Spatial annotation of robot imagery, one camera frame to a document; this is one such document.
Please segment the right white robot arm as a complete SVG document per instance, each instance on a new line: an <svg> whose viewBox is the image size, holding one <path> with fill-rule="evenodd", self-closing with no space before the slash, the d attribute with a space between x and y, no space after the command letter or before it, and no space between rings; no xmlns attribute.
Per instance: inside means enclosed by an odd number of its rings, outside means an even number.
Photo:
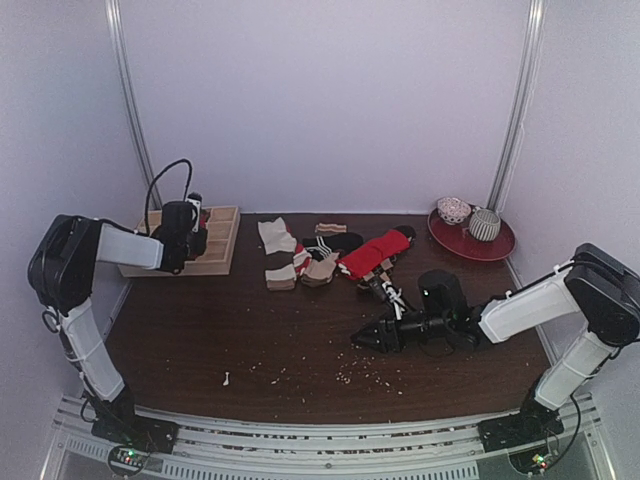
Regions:
<svg viewBox="0 0 640 480"><path fill-rule="evenodd" d="M419 277L419 308L389 281L373 277L368 284L387 310L351 341L379 353L399 353L410 342L436 338L454 349L476 350L563 320L572 324L573 340L534 381L519 410L479 423L485 451L561 434L561 407L606 362L639 340L639 275L591 243L578 246L567 262L530 284L475 306L459 279L441 269Z"/></svg>

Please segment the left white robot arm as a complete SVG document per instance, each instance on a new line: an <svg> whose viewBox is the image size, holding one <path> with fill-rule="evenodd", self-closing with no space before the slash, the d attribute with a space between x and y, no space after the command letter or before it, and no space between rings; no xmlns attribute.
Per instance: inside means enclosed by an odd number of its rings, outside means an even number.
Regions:
<svg viewBox="0 0 640 480"><path fill-rule="evenodd" d="M123 444L137 442L144 424L95 323L91 295L96 266L110 263L177 275L187 261L203 254L206 241L201 198L192 193L166 203L159 227L143 233L108 219L59 215L29 262L28 283L44 308L43 322L59 336L98 423Z"/></svg>

